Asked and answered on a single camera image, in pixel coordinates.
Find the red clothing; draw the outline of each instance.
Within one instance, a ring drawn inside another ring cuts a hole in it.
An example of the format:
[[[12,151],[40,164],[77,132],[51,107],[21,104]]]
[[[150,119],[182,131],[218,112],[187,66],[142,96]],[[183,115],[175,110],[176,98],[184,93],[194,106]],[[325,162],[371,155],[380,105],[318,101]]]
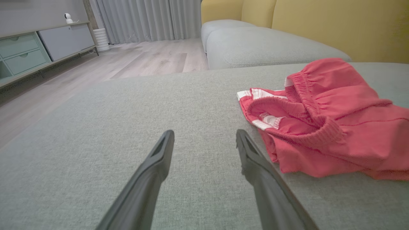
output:
[[[342,59],[311,62],[287,77],[285,90],[252,88],[238,97],[283,173],[409,180],[409,109],[379,99]]]

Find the curtain fold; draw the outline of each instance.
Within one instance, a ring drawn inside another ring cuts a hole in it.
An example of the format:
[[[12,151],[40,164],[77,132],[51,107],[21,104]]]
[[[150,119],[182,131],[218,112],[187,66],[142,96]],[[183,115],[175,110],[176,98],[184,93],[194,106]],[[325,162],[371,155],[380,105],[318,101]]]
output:
[[[200,37],[200,0],[97,0],[111,44]]]

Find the white cabinet door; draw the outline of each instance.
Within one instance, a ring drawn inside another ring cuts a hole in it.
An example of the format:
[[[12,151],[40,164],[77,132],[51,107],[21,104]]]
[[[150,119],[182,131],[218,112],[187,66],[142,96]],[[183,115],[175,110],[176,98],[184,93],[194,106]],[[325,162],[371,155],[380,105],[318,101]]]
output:
[[[94,45],[87,24],[46,29],[38,33],[53,61]]]

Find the floor plank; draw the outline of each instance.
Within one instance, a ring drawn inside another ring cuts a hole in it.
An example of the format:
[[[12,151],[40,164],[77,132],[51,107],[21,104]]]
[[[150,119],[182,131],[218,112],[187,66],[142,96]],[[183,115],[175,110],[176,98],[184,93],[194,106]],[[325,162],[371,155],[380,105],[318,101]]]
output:
[[[73,58],[0,89],[0,149],[63,102],[101,81],[207,70],[200,38],[129,43]]]

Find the gray fabric surface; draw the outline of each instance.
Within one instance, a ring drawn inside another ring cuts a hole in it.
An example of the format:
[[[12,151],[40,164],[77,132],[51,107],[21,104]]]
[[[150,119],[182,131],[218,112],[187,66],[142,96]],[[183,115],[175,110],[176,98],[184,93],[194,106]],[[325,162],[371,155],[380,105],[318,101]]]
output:
[[[220,29],[207,39],[209,69],[309,63],[322,58],[351,61],[344,52],[322,43],[263,27]]]
[[[238,20],[215,20],[206,22],[202,25],[202,43],[204,51],[207,52],[207,38],[211,34],[211,32],[216,31],[218,29],[226,29],[226,28],[235,28],[235,27],[255,27],[255,25],[247,22],[242,22]]]
[[[94,229],[167,129],[175,146],[152,229],[261,229],[236,130],[266,151],[236,92],[283,89],[304,66],[118,79],[74,96],[0,151],[0,229]],[[353,66],[380,97],[409,107],[409,65]],[[283,178],[323,230],[409,226],[408,182],[360,173]]]
[[[111,44],[200,37],[200,0],[97,0]]]

